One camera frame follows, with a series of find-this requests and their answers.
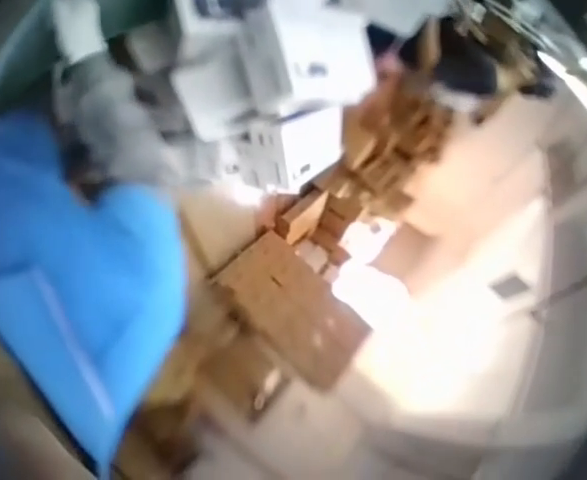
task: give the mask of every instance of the white wall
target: white wall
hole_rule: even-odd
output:
[[[552,133],[556,138],[564,134],[569,141],[587,138],[584,127],[573,122],[566,120]],[[587,178],[585,152],[587,148],[578,153],[576,166],[582,179]],[[568,287],[587,274],[587,195],[583,193],[575,197],[574,208],[562,208],[555,217],[550,291]],[[495,438],[499,450],[485,459],[478,479],[552,478],[587,432],[587,288],[550,307],[542,326],[544,335],[531,358],[521,402],[502,422]]]
[[[340,0],[339,4],[365,12],[369,18],[401,36],[410,35],[427,15],[441,14],[449,0]]]

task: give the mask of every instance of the wooden plank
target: wooden plank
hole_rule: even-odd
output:
[[[276,219],[275,231],[294,244],[315,230],[326,206],[328,193],[313,190]]]
[[[363,321],[341,309],[330,285],[273,232],[236,262],[250,274],[233,268],[218,281],[233,291],[247,326],[310,385],[332,388],[369,332]]]
[[[344,109],[343,143],[342,165],[349,170],[357,170],[375,150],[377,137],[362,126],[361,115],[356,108]]]

